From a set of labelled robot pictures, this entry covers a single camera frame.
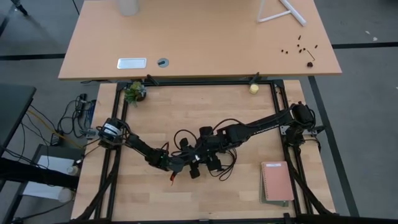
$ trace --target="wooden tabletop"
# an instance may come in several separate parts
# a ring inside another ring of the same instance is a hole
[[[304,101],[299,81],[285,81],[285,87],[289,103]],[[115,89],[116,84],[100,86],[93,126],[103,125],[111,116]],[[200,127],[215,125],[225,118],[248,123],[274,113],[268,85],[261,85],[256,95],[250,94],[246,85],[157,86],[148,88],[147,98],[137,108],[129,106],[126,121],[148,145],[161,147],[169,141],[170,150],[175,151],[173,136],[179,129],[188,129],[198,136]],[[184,133],[177,136],[177,142],[184,137],[194,144],[193,138]],[[308,186],[333,211],[316,142],[307,141],[301,149]],[[294,216],[291,204],[284,208],[259,202],[260,163],[284,160],[279,131],[273,129],[253,136],[236,150],[238,160],[228,180],[221,182],[210,176],[205,166],[200,166],[199,178],[191,179],[189,169],[184,168],[171,186],[170,172],[149,166],[135,150],[123,147],[113,220],[280,218],[285,212]],[[103,157],[104,150],[99,148],[85,158],[72,218],[84,211],[97,192]],[[220,159],[224,164],[230,162],[226,155]]]
[[[341,74],[314,1],[290,2],[306,27],[292,15],[258,24],[260,0],[143,0],[129,17],[116,1],[85,1],[59,78]],[[283,11],[278,0],[267,0],[263,16]],[[120,70],[119,58],[146,58],[147,65]],[[160,58],[169,66],[160,68]]]

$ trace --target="yellow cable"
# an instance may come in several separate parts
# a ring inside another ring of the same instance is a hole
[[[79,149],[83,149],[83,147],[79,146],[78,144],[76,144],[76,143],[75,143],[74,141],[72,141],[71,139],[68,139],[68,138],[62,136],[62,135],[58,134],[55,130],[51,129],[50,126],[48,126],[48,125],[45,123],[45,121],[44,121],[41,117],[37,116],[37,114],[35,114],[33,111],[28,110],[28,112],[31,113],[33,116],[35,116],[35,117],[36,117],[42,124],[44,124],[44,126],[45,126],[48,130],[50,130],[52,133],[54,133],[55,135],[57,135],[58,137],[60,137],[60,138],[62,138],[62,139],[64,139],[64,140],[66,140],[66,141],[69,142],[70,144],[72,144],[72,145],[78,147]]]

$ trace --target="notebook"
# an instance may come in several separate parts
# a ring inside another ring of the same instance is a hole
[[[282,207],[294,199],[287,163],[261,163],[260,201]]]

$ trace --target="pink notebook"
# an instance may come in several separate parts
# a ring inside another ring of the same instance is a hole
[[[294,199],[289,170],[285,161],[262,162],[261,170],[265,195],[268,201],[289,201]]]

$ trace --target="potted succulent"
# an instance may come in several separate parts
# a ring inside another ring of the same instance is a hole
[[[124,91],[124,99],[137,107],[137,102],[145,99],[147,88],[141,82],[133,82],[132,85]]]

